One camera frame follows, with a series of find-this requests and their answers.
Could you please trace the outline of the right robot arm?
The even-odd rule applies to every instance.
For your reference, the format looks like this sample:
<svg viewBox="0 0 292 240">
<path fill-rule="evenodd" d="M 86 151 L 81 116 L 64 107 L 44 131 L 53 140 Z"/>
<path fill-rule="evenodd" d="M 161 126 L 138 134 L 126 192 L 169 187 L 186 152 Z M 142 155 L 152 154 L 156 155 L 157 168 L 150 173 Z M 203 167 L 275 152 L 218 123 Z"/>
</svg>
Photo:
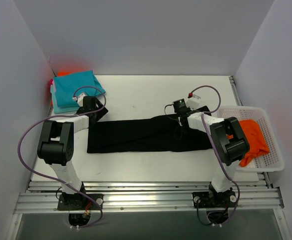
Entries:
<svg viewBox="0 0 292 240">
<path fill-rule="evenodd" d="M 235 117 L 220 118 L 211 116 L 208 111 L 198 111 L 186 106 L 184 99 L 172 103 L 181 126 L 207 134 L 218 160 L 217 169 L 210 185 L 208 202 L 220 206 L 231 190 L 239 162 L 250 150 L 243 129 Z"/>
</svg>

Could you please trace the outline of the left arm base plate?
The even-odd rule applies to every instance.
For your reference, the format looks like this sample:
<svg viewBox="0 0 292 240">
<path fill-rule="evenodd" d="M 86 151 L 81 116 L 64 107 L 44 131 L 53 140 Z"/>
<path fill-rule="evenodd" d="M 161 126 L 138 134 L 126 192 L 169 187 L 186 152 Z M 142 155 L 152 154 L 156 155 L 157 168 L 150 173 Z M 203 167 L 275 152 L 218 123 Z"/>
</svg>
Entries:
<svg viewBox="0 0 292 240">
<path fill-rule="evenodd" d="M 101 207 L 103 205 L 103 194 L 99 193 L 89 193 L 88 196 L 95 200 Z M 85 210 L 86 206 L 89 204 L 90 200 L 86 197 L 76 193 L 76 194 L 66 194 L 62 193 L 59 196 L 58 211 L 79 211 Z"/>
</svg>

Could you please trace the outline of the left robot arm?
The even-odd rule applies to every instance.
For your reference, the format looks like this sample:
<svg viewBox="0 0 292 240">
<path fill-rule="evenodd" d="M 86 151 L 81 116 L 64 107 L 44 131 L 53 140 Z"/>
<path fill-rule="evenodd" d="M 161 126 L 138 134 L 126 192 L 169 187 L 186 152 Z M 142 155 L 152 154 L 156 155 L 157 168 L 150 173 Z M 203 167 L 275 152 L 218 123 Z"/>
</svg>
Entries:
<svg viewBox="0 0 292 240">
<path fill-rule="evenodd" d="M 93 96 L 78 97 L 79 109 L 76 116 L 43 122 L 37 155 L 49 165 L 61 184 L 63 200 L 76 210 L 86 206 L 85 187 L 77 176 L 72 164 L 74 154 L 74 135 L 88 129 L 99 121 L 108 110 Z"/>
</svg>

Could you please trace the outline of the black t-shirt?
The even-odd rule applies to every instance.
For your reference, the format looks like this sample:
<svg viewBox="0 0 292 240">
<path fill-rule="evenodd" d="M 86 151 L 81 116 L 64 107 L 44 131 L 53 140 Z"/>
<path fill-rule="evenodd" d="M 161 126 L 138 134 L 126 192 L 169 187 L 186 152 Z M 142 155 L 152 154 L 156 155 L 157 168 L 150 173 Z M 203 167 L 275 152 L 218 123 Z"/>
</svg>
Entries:
<svg viewBox="0 0 292 240">
<path fill-rule="evenodd" d="M 212 148 L 206 133 L 180 126 L 174 117 L 97 122 L 88 129 L 87 153 L 180 153 Z"/>
</svg>

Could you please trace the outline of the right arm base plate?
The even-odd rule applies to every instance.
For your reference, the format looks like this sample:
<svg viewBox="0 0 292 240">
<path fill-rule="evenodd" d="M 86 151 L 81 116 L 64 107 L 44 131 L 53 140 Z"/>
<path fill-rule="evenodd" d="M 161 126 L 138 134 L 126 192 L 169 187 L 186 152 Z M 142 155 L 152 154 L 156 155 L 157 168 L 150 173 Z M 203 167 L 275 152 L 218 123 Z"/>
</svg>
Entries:
<svg viewBox="0 0 292 240">
<path fill-rule="evenodd" d="M 218 193 L 213 195 L 208 191 L 192 192 L 194 208 L 198 209 L 214 209 L 227 207 L 233 208 L 237 201 L 237 196 L 234 191 Z"/>
</svg>

